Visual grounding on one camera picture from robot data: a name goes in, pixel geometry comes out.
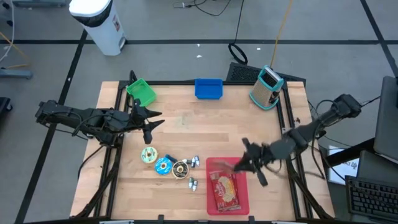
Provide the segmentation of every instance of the cable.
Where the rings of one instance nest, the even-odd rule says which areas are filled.
[[[367,100],[367,101],[365,101],[365,102],[367,102],[367,103],[361,104],[361,106],[364,107],[364,106],[366,106],[366,105],[368,105],[368,104],[370,104],[370,103],[372,103],[373,101],[378,100],[378,99],[380,99],[380,96],[376,97],[376,98],[373,99],[373,100]]]
[[[81,172],[81,168],[83,168],[83,166],[85,165],[85,163],[91,158],[93,157],[97,152],[99,152],[104,146],[100,146],[97,150],[95,150],[91,155],[89,155],[80,165],[79,167],[79,171],[77,173],[77,179],[79,179],[80,177],[80,172]]]
[[[68,134],[72,134],[72,132],[70,132],[70,131],[64,131],[64,130],[61,130],[61,129],[55,129],[56,131],[59,131],[59,132],[62,132],[62,133],[68,133]],[[82,140],[86,140],[86,141],[88,141],[88,139],[87,138],[84,138],[84,137],[81,137],[80,135],[76,135],[76,137],[78,137],[78,138],[81,138]]]
[[[331,141],[337,142],[338,144],[342,144],[342,145],[344,145],[344,146],[353,147],[353,146],[350,146],[349,144],[345,144],[345,143],[336,141],[336,140],[334,140],[334,139],[331,139],[331,138],[329,138],[329,137],[326,136],[326,135],[324,135],[324,136],[322,136],[322,137],[325,137],[325,138],[327,138],[327,139],[329,139],[329,140],[331,140]]]
[[[206,11],[204,11],[203,9],[199,8],[199,6],[200,6],[201,4],[203,4],[203,3],[205,3],[205,2],[207,2],[207,0],[204,0],[202,3],[197,4],[197,0],[193,0],[193,5],[194,5],[197,9],[201,10],[202,12],[204,12],[204,13],[206,13],[206,14],[208,14],[208,15],[211,15],[211,16],[220,16],[220,15],[225,11],[225,9],[228,7],[228,5],[231,3],[231,0],[228,0],[228,3],[225,5],[224,9],[223,9],[219,14],[212,14],[212,13],[210,13],[210,12],[206,12]]]
[[[201,4],[205,3],[206,1],[203,1],[202,3],[197,4],[197,6],[200,6]],[[195,3],[193,1],[187,1],[187,2],[186,1],[179,1],[179,2],[173,3],[173,7],[175,9],[184,9],[186,7],[190,8],[192,6],[195,6]]]
[[[290,0],[289,1],[289,6],[287,6],[287,10],[286,10],[285,15],[284,15],[284,20],[282,21],[282,24],[280,25],[278,36],[276,37],[276,40],[275,40],[275,47],[274,47],[274,53],[272,54],[271,64],[269,65],[270,68],[272,68],[272,64],[274,63],[276,49],[278,48],[278,40],[279,40],[280,34],[282,33],[282,29],[285,26],[286,18],[287,18],[287,15],[289,15],[290,8],[292,7],[292,4],[293,4],[293,0]]]
[[[318,126],[317,126],[317,128],[315,128],[315,131],[313,132],[313,136],[312,136],[312,142],[311,142],[311,155],[312,155],[312,159],[313,159],[313,161],[314,161],[314,163],[315,163],[315,165],[317,166],[317,168],[318,168],[318,170],[319,170],[319,173],[320,173],[320,177],[323,179],[323,180],[325,180],[326,178],[325,178],[325,175],[323,174],[323,172],[322,172],[322,170],[321,170],[321,167],[319,166],[319,164],[318,164],[318,161],[316,160],[316,158],[315,158],[315,154],[314,154],[314,144],[315,144],[315,137],[316,137],[316,135],[317,135],[317,132],[318,132],[318,128],[321,126],[321,124],[318,124]]]
[[[325,155],[321,152],[321,150],[319,150],[319,151],[320,151],[320,154],[321,154],[321,156],[322,156],[322,158],[323,158],[323,161],[325,161],[325,164],[328,166],[328,168],[331,168],[331,169],[333,170],[333,172],[334,172],[339,178],[341,178],[343,181],[345,181],[346,179],[345,179],[343,176],[341,176],[339,173],[337,173],[337,171],[330,165],[330,163],[327,161]],[[346,182],[346,184],[348,184],[349,186],[355,188],[355,186],[351,185],[349,182]],[[383,203],[383,204],[385,204],[385,205],[388,205],[389,207],[398,209],[398,207],[396,207],[394,204],[390,204],[390,203],[388,203],[388,202],[384,202],[384,201],[382,201],[382,200],[379,200],[378,198],[374,198],[373,195],[367,193],[365,190],[362,190],[362,189],[358,189],[358,190],[360,190],[362,193],[366,194],[367,196],[369,196],[369,198],[371,198],[371,199],[373,199],[373,200],[377,200],[377,201],[379,201],[379,202],[381,202],[381,203]]]
[[[13,44],[2,32],[0,32],[0,35],[3,37],[4,40],[6,40],[12,47],[14,47],[16,49],[18,51],[18,53],[22,55],[22,57],[24,57],[27,60],[27,64],[11,65],[11,66],[6,67],[6,69],[29,66],[30,58],[23,51],[21,51],[15,44]]]
[[[235,61],[240,63],[241,65],[247,65],[249,63],[248,57],[246,54],[243,52],[243,50],[236,45],[236,40],[238,39],[238,32],[239,32],[239,25],[241,23],[241,16],[242,16],[242,10],[243,10],[243,3],[244,0],[242,0],[242,5],[241,5],[241,10],[239,12],[239,19],[238,19],[238,25],[236,26],[236,33],[235,33],[235,39],[234,42],[228,44],[228,50],[231,53],[231,55],[234,57]],[[232,47],[234,47],[243,57],[244,60],[241,60],[235,52],[232,50]]]
[[[275,175],[276,175],[277,177],[279,177],[279,178],[282,178],[282,179],[287,179],[287,178],[289,178],[289,177],[284,176],[284,175],[282,175],[282,174],[279,173],[280,170],[282,169],[282,161],[281,161],[280,159],[279,159],[279,168],[278,168],[277,170],[274,170],[273,168],[268,167],[268,165],[266,165],[265,167],[266,167],[266,169],[267,169],[269,172],[275,174]]]
[[[311,106],[310,111],[314,110],[317,116],[319,116],[318,112],[315,110],[315,107],[312,105],[312,103],[309,100],[307,100],[307,102]]]
[[[334,102],[333,100],[321,100],[321,102],[319,102],[318,104],[317,104],[317,106],[315,107],[315,111],[318,113],[318,108],[319,108],[319,106],[322,104],[322,103],[324,103],[324,102],[330,102],[330,103],[332,103],[336,108],[337,108],[337,104],[336,104],[336,102]]]
[[[83,124],[85,124],[87,121],[89,121],[89,120],[91,120],[91,119],[93,119],[93,118],[96,118],[96,117],[100,117],[100,116],[110,116],[111,118],[113,118],[113,119],[115,119],[115,120],[117,120],[117,121],[120,121],[120,122],[126,122],[126,121],[129,121],[129,120],[130,120],[130,119],[121,120],[121,119],[119,119],[119,118],[115,118],[114,116],[111,116],[110,114],[96,114],[96,115],[93,115],[93,116],[90,116],[90,117],[84,119],[83,121],[80,121],[80,124],[79,124],[79,125],[75,128],[75,130],[73,131],[72,136],[76,136],[76,135],[77,135],[77,132],[79,132],[79,130],[80,130],[80,127],[81,127]]]
[[[11,19],[12,19],[12,37],[11,37],[11,43],[10,46],[8,47],[6,53],[0,58],[0,62],[3,61],[5,57],[7,57],[8,52],[10,52],[12,45],[14,44],[14,38],[15,38],[15,19],[14,19],[14,3],[12,0],[10,0],[10,5],[11,5]]]

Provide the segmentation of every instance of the wooden table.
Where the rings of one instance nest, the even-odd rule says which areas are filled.
[[[114,106],[118,82],[103,82],[98,98],[98,108]],[[301,124],[311,122],[303,83],[288,82],[294,118]],[[209,216],[206,212],[205,161],[208,157],[241,157],[244,146],[241,139],[268,142],[280,138],[277,110],[259,109],[249,98],[252,86],[224,86],[220,100],[197,100],[193,85],[155,85],[157,99],[148,109],[163,112],[152,118],[165,122],[153,132],[150,146],[159,156],[170,154],[177,159],[198,155],[200,167],[190,170],[198,179],[198,189],[188,188],[188,179],[175,180],[172,174],[158,175],[153,164],[141,161],[141,151],[146,147],[141,131],[126,133],[118,175],[112,219],[156,220],[164,214],[166,220],[247,220],[247,216]],[[283,95],[282,109],[286,126],[287,113]],[[96,140],[89,140],[85,157],[98,148]],[[98,188],[105,150],[92,158],[81,171],[71,215],[76,215],[92,198]],[[321,157],[315,153],[320,164]],[[305,171],[317,173],[310,150],[302,153]],[[287,176],[285,163],[281,174]],[[271,167],[277,169],[279,163]],[[256,220],[295,220],[289,181],[263,170],[269,185],[261,187],[257,177],[247,173],[250,215]],[[328,186],[325,180],[306,175],[307,185],[319,204],[334,216]],[[305,217],[302,194],[297,188],[301,214]],[[104,193],[101,213],[105,213],[108,192]]]

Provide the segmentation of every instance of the yellow cable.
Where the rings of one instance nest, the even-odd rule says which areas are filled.
[[[19,50],[19,48],[18,48],[17,46],[15,46],[13,43],[11,43],[11,41],[10,41],[2,32],[0,32],[0,35],[1,35],[9,44],[11,44],[11,46],[14,47],[14,48],[15,48],[15,49],[28,61],[27,64],[12,65],[12,66],[7,67],[6,69],[10,69],[10,68],[20,68],[20,67],[29,66],[29,65],[30,65],[30,59],[29,59],[29,57],[28,57],[26,54],[24,54],[21,50]]]
[[[278,48],[278,40],[279,40],[280,34],[282,33],[282,29],[285,26],[286,18],[287,18],[287,15],[289,15],[290,8],[292,7],[292,4],[293,4],[293,0],[290,0],[289,1],[289,6],[287,7],[287,10],[286,10],[285,15],[284,15],[284,20],[282,21],[282,24],[280,25],[278,36],[276,37],[276,41],[275,41],[274,53],[272,54],[271,64],[269,65],[270,68],[272,68],[272,64],[274,63],[276,49]]]

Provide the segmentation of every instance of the red plastic tray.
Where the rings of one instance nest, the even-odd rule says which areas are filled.
[[[211,184],[211,179],[209,172],[219,170],[217,167],[214,167],[212,163],[214,161],[224,160],[229,162],[231,165],[234,165],[239,162],[239,157],[210,157],[206,160],[206,194],[207,194],[207,214],[209,215],[248,215],[249,208],[249,197],[248,197],[248,182],[246,179],[246,173],[240,172],[236,175],[236,188],[238,189],[238,200],[239,204],[242,206],[242,209],[227,211],[227,212],[219,212],[217,210],[216,200],[214,198],[214,190],[213,185]]]

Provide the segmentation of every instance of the white trash can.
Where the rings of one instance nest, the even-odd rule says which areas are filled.
[[[126,43],[113,0],[72,0],[70,14],[81,23],[105,55],[120,54]]]

